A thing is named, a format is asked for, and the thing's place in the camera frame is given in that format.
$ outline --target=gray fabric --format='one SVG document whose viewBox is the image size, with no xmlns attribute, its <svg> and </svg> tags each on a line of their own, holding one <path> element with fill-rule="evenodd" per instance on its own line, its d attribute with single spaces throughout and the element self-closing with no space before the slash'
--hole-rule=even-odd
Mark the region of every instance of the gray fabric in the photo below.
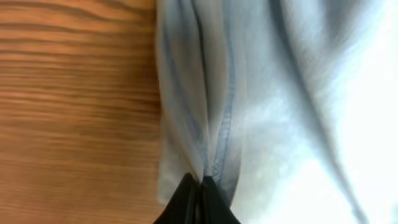
<svg viewBox="0 0 398 224">
<path fill-rule="evenodd" d="M 212 175 L 242 223 L 393 223 L 398 1 L 158 12 L 161 201 L 189 171 Z"/>
</svg>

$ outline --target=fabric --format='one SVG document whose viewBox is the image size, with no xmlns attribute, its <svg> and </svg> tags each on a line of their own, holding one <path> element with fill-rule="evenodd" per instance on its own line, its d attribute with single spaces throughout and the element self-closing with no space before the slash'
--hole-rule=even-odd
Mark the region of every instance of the fabric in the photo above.
<svg viewBox="0 0 398 224">
<path fill-rule="evenodd" d="M 398 1 L 158 4 L 160 201 L 191 172 L 242 223 L 398 223 Z"/>
</svg>

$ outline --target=wood surface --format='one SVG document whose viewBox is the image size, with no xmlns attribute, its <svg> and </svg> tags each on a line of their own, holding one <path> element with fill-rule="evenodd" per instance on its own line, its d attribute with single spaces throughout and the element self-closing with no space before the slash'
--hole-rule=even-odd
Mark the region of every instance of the wood surface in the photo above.
<svg viewBox="0 0 398 224">
<path fill-rule="evenodd" d="M 154 0 L 0 0 L 0 223 L 152 223 Z"/>
</svg>

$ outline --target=cloth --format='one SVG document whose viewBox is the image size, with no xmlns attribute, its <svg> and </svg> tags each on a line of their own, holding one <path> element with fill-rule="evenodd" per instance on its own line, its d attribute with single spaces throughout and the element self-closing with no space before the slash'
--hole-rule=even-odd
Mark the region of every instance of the cloth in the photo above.
<svg viewBox="0 0 398 224">
<path fill-rule="evenodd" d="M 398 223 L 398 1 L 158 0 L 159 198 L 241 223 Z"/>
</svg>

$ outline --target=wood grain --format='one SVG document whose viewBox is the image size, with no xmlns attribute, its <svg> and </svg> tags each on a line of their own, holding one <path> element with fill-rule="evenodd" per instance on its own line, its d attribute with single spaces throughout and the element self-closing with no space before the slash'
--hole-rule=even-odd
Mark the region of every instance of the wood grain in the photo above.
<svg viewBox="0 0 398 224">
<path fill-rule="evenodd" d="M 154 0 L 0 0 L 0 223 L 152 223 Z"/>
</svg>

